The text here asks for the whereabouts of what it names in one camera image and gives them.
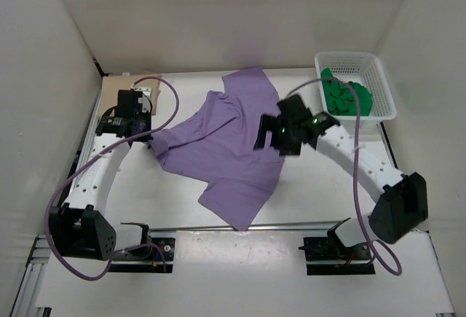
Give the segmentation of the green t shirt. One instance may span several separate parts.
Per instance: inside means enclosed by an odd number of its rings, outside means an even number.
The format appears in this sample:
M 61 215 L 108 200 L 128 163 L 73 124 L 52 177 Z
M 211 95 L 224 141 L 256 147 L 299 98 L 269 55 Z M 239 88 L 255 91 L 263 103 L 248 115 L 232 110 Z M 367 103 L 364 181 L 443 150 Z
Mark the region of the green t shirt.
M 369 116 L 373 106 L 372 94 L 360 83 L 349 82 L 349 85 L 358 96 L 360 115 L 362 117 Z M 336 116 L 356 115 L 355 98 L 347 86 L 336 81 L 322 81 L 322 88 L 327 109 L 330 114 Z

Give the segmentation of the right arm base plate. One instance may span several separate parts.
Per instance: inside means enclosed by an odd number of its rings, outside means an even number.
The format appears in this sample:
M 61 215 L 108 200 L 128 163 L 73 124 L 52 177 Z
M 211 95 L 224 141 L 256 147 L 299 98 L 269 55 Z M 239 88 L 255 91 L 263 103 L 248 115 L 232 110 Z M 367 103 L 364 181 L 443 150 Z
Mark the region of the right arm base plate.
M 308 276 L 376 274 L 365 243 L 340 251 L 325 237 L 305 237 L 298 250 L 304 252 Z

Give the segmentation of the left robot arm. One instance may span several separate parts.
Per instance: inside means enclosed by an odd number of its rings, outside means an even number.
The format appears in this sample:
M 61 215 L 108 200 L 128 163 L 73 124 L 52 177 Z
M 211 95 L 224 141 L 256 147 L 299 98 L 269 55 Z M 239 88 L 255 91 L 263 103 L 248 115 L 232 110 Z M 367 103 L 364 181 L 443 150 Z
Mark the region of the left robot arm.
M 149 130 L 149 113 L 101 118 L 90 152 L 97 160 L 78 176 L 62 206 L 50 211 L 50 234 L 62 256 L 106 261 L 125 248 L 137 259 L 150 255 L 148 225 L 126 222 L 114 227 L 104 216 L 111 186 L 132 146 L 127 138 Z

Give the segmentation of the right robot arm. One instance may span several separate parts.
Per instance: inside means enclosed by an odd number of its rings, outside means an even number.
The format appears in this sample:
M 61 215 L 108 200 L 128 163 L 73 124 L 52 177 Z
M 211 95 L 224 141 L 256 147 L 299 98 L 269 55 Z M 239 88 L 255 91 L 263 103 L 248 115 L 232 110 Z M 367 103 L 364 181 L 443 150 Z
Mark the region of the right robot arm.
M 404 174 L 377 159 L 355 143 L 355 137 L 332 116 L 319 113 L 301 122 L 281 114 L 262 115 L 255 149 L 270 145 L 280 155 L 298 155 L 307 144 L 342 167 L 375 202 L 374 209 L 360 219 L 348 219 L 328 231 L 327 249 L 342 259 L 353 247 L 380 240 L 394 244 L 428 218 L 427 183 L 418 173 Z

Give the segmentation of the beige t shirt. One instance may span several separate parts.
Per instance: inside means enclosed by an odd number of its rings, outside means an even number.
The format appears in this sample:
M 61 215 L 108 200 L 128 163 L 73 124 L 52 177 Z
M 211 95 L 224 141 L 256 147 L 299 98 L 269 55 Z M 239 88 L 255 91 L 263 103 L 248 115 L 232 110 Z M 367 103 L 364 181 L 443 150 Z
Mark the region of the beige t shirt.
M 160 74 L 139 74 L 139 75 L 113 75 L 103 78 L 102 92 L 100 95 L 100 103 L 98 105 L 97 117 L 101 118 L 103 114 L 113 106 L 117 104 L 117 94 L 119 90 L 130 89 L 134 82 L 138 81 L 144 77 L 155 77 L 155 79 L 147 79 L 142 81 L 142 83 L 136 85 L 136 88 L 140 87 L 150 87 L 151 88 L 151 102 L 152 102 L 152 115 L 155 116 L 157 113 L 157 101 L 160 94 L 160 84 L 159 78 Z

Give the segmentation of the purple t shirt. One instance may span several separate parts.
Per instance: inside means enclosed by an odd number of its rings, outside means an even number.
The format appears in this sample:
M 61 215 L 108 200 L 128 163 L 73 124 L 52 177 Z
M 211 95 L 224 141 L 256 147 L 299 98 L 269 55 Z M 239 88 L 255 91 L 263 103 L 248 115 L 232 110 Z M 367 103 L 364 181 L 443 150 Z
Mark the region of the purple t shirt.
M 239 231 L 249 228 L 278 184 L 284 159 L 255 149 L 262 114 L 276 116 L 279 95 L 259 67 L 222 78 L 193 116 L 153 134 L 149 144 L 168 173 L 207 183 L 198 202 Z

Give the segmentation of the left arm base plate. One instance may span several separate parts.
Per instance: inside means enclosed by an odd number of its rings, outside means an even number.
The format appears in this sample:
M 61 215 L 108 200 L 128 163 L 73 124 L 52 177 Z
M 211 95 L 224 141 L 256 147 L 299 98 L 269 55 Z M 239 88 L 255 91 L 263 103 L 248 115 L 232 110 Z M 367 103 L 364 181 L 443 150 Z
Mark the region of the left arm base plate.
M 152 242 L 159 250 L 153 248 L 141 257 L 135 257 L 132 252 L 119 254 L 112 262 L 110 273 L 161 273 L 173 272 L 175 256 L 174 237 L 152 237 Z

